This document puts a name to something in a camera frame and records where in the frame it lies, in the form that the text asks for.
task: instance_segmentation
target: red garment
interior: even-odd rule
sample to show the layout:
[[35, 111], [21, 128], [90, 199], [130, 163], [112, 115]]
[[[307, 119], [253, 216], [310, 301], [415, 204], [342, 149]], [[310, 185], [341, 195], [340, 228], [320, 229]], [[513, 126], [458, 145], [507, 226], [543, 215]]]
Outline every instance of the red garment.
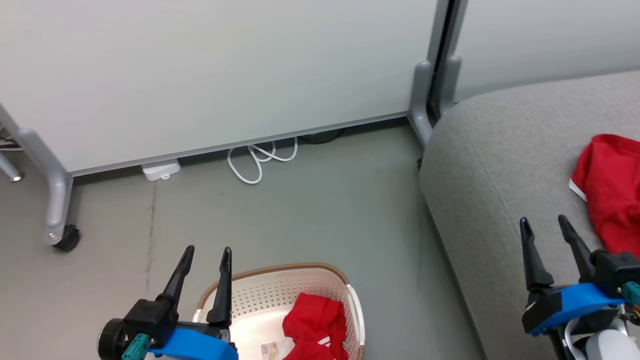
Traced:
[[342, 347], [347, 325], [344, 306], [339, 301], [301, 293], [291, 312], [285, 316], [282, 329], [285, 336], [293, 338], [296, 344], [285, 360], [349, 359]]
[[640, 142], [594, 136], [578, 159], [571, 183], [570, 188], [588, 200], [591, 223], [605, 248], [640, 258]]

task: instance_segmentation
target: basket rim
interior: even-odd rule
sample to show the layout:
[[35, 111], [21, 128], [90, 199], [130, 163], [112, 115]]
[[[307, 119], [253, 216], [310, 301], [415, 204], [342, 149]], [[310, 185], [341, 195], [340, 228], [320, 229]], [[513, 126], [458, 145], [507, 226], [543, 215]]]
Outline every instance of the basket rim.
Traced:
[[[345, 285], [350, 284], [349, 279], [346, 277], [346, 275], [344, 275], [343, 272], [338, 270], [337, 267], [326, 264], [326, 263], [295, 263], [295, 264], [287, 264], [287, 265], [267, 266], [265, 268], [259, 268], [259, 269], [249, 270], [249, 271], [241, 272], [239, 274], [235, 274], [231, 277], [231, 281], [246, 279], [247, 277], [256, 276], [256, 275], [269, 274], [272, 272], [280, 272], [280, 271], [286, 271], [286, 270], [318, 269], [318, 268], [323, 270], [328, 270], [334, 273], [340, 278], [340, 280], [342, 280], [342, 282], [344, 282]], [[218, 289], [218, 281], [214, 282], [210, 287], [208, 287], [207, 290], [204, 292], [204, 294], [200, 297], [200, 301], [198, 301], [197, 309], [202, 310], [204, 308], [205, 303], [207, 302], [207, 299], [211, 296], [211, 293], [213, 293], [217, 289]]]

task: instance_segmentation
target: white plastic basket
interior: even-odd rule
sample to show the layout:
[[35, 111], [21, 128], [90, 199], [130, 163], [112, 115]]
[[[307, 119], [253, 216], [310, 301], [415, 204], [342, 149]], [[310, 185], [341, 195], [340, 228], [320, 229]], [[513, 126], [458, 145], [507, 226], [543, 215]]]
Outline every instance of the white plastic basket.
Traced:
[[[328, 297], [344, 304], [347, 333], [344, 348], [349, 360], [364, 358], [364, 318], [356, 291], [338, 269], [322, 263], [261, 268], [232, 278], [231, 341], [240, 360], [261, 360], [260, 346], [285, 339], [282, 320], [300, 293]], [[206, 323], [218, 283], [202, 295], [194, 322]]]

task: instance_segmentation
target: gray sofa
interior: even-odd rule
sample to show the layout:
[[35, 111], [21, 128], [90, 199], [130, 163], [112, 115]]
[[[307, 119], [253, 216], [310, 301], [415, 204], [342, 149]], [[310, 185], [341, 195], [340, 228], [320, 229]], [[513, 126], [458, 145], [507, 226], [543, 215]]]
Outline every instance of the gray sofa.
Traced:
[[555, 359], [548, 339], [522, 329], [518, 220], [529, 219], [556, 284], [576, 283], [557, 216], [565, 214], [591, 250], [602, 247], [586, 203], [568, 186], [578, 156], [600, 133], [640, 139], [640, 72], [480, 95], [435, 126], [422, 191], [490, 360]]

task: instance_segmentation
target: whiteboard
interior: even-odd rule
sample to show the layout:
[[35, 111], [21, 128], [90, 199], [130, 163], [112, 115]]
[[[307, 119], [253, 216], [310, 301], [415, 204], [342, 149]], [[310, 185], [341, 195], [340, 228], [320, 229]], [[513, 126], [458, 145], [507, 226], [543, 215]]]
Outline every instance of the whiteboard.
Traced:
[[640, 1], [469, 1], [454, 101], [500, 88], [640, 69]]
[[2, 0], [0, 102], [67, 171], [406, 112], [435, 0]]

